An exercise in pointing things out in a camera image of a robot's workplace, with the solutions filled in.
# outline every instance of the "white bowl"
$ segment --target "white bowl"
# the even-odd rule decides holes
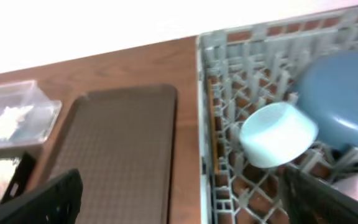
[[[240,142],[249,162],[259,168],[280,166],[304,153],[318,134],[317,124],[286,102],[257,110],[242,125]]]

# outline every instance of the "gray dish rack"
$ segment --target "gray dish rack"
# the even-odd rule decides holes
[[[288,88],[316,58],[358,49],[358,6],[208,32],[196,44],[201,223],[288,223],[269,189],[280,169],[252,167],[239,128],[267,103],[295,103]],[[335,160],[316,142],[290,165],[332,183],[358,172],[358,147]]]

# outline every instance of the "brown wooden surface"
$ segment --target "brown wooden surface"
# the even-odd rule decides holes
[[[91,90],[169,83],[179,93],[170,223],[200,223],[195,62],[195,39],[186,38],[0,74],[0,84],[35,79],[50,99],[63,102],[29,188],[45,181],[58,153],[53,144],[76,97]]]

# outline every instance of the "blue bowl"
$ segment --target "blue bowl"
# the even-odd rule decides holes
[[[294,88],[297,106],[318,124],[319,140],[339,151],[358,146],[358,50],[317,60]]]

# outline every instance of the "white wall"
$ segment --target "white wall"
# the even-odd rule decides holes
[[[0,73],[358,0],[0,1]]]

